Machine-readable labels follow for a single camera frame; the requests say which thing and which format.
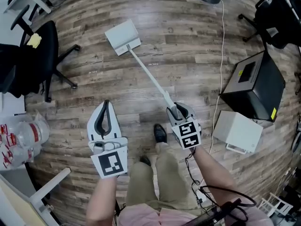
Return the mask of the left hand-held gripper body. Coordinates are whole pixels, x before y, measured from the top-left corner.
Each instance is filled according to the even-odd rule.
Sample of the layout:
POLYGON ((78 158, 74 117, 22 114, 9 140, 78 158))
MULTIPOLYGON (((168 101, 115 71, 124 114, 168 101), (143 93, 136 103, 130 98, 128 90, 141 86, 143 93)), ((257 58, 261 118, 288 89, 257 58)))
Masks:
POLYGON ((89 141, 92 162, 102 179, 127 173, 126 137, 89 141))

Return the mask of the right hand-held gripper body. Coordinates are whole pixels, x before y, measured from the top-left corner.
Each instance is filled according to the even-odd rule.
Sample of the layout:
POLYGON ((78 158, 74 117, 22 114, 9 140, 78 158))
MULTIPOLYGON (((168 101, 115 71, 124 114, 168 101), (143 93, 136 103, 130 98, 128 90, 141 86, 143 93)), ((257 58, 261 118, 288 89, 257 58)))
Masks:
POLYGON ((187 121, 177 123, 171 129, 183 150, 201 145, 201 126, 197 119, 189 117, 187 121))

